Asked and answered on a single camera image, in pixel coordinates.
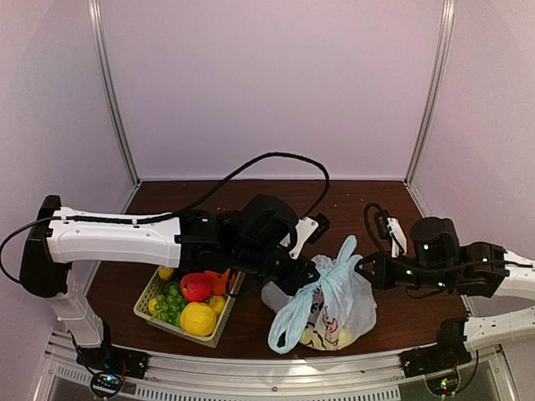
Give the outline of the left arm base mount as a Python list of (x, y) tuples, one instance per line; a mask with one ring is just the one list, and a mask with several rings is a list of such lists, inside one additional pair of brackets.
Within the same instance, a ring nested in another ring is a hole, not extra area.
[(143, 379), (149, 355), (140, 351), (110, 346), (109, 348), (75, 347), (76, 362), (90, 375), (89, 389), (97, 398), (113, 398), (127, 378)]

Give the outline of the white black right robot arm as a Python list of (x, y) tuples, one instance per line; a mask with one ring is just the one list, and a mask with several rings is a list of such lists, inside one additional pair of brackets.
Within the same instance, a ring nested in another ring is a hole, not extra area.
[[(391, 251), (377, 251), (355, 268), (374, 289), (428, 289), (466, 297), (534, 298), (534, 262), (501, 246), (479, 241), (461, 246), (452, 220), (426, 217), (410, 228), (415, 254), (402, 253), (397, 241)], [(429, 350), (434, 368), (447, 368), (462, 350), (514, 342), (534, 334), (534, 309), (490, 317), (452, 318), (441, 324)]]

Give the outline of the light blue plastic bag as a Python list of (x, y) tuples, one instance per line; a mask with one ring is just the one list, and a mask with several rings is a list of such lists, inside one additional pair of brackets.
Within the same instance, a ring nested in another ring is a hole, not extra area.
[(348, 347), (371, 331), (377, 322), (376, 302), (370, 283), (356, 270), (362, 256), (348, 236), (335, 258), (315, 256), (320, 278), (289, 296), (274, 282), (264, 285), (262, 302), (275, 312), (267, 345), (278, 354), (298, 344), (325, 352)]

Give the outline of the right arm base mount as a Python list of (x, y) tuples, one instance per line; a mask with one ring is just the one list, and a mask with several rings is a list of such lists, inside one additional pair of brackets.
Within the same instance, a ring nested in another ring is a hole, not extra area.
[(399, 354), (400, 365), (406, 378), (424, 376), (427, 390), (445, 399), (464, 390), (475, 373), (461, 386), (459, 367), (472, 361), (465, 341), (467, 317), (454, 317), (441, 323), (432, 345), (412, 348)]

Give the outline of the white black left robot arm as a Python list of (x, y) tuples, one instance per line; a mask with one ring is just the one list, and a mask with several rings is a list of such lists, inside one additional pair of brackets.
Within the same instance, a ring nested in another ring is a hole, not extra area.
[(268, 281), (288, 295), (319, 278), (301, 251), (329, 228), (323, 214), (300, 217), (275, 196), (257, 195), (239, 211), (184, 210), (160, 215), (112, 215), (43, 201), (28, 228), (19, 281), (48, 299), (75, 342), (103, 371), (120, 364), (110, 330), (75, 287), (75, 261), (117, 261), (177, 268), (183, 272), (229, 269)]

